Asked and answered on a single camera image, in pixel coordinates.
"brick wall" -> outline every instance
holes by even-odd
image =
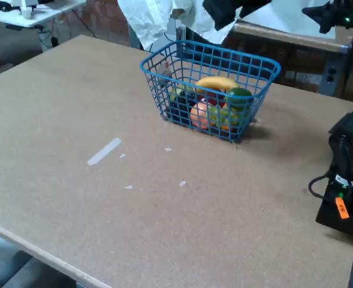
[[[87,5],[77,10],[76,13],[97,36],[108,38],[111,41],[117,38],[117,42],[123,40],[129,42],[128,24],[117,0],[88,0]],[[73,13],[67,13],[67,19],[71,28],[87,32],[84,25]]]

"brown table surface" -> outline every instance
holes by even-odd
[[[254,25],[244,21],[238,21],[234,25],[233,31],[297,44],[314,49],[325,50],[328,52],[346,53],[353,43],[353,29],[345,29],[343,27],[336,27],[335,39],[291,34],[259,25]]]
[[[236,149],[160,119],[146,55],[78,37],[0,74],[0,235],[90,287],[346,287],[306,187],[353,103],[272,85]]]

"tape piece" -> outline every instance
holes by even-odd
[[[110,143],[105,145],[105,147],[96,153],[90,160],[88,160],[88,165],[93,166],[99,163],[105,156],[108,155],[112,150],[114,150],[122,141],[119,138],[113,139]]]
[[[344,200],[341,197],[336,197],[335,198],[336,205],[337,205],[337,210],[339,210],[339,214],[341,219],[347,219],[349,218],[348,211],[345,207]]]

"white scrap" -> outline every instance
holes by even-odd
[[[101,161],[105,156],[108,155],[112,150],[114,150],[122,141],[119,138],[114,138],[110,143],[105,145],[98,153],[96,153],[90,160],[88,160],[88,165],[93,166],[99,161]]]

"table edge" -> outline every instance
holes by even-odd
[[[55,257],[54,255],[44,251],[43,249],[32,245],[28,241],[23,240],[17,235],[11,233],[10,231],[3,229],[1,226],[0,226],[0,237],[6,241],[9,241],[12,244],[17,245],[24,252],[27,252],[34,258],[42,261],[43,263],[51,266],[52,268],[71,277],[72,279],[78,281],[83,285],[86,285],[90,288],[91,287],[111,288],[111,286],[108,286],[103,282],[97,280],[96,278],[93,278],[92,276],[82,272],[81,270],[78,270],[77,268],[71,266],[70,264]]]
[[[351,39],[351,43],[349,45],[345,45],[345,44],[337,44],[337,43],[326,42],[326,41],[324,42],[314,41],[312,37],[306,37],[304,35],[299,35],[299,34],[294,34],[295,37],[290,37],[289,36],[290,33],[285,33],[283,31],[277,31],[267,27],[254,25],[248,22],[245,22],[245,23],[236,22],[233,27],[233,31],[236,33],[244,33],[244,34],[255,35],[260,37],[263,37],[263,34],[268,34],[268,35],[272,35],[272,37],[269,37],[272,40],[283,41],[291,44],[306,46],[313,49],[321,49],[328,52],[337,52],[337,53],[347,53],[350,46],[353,43],[353,39]]]

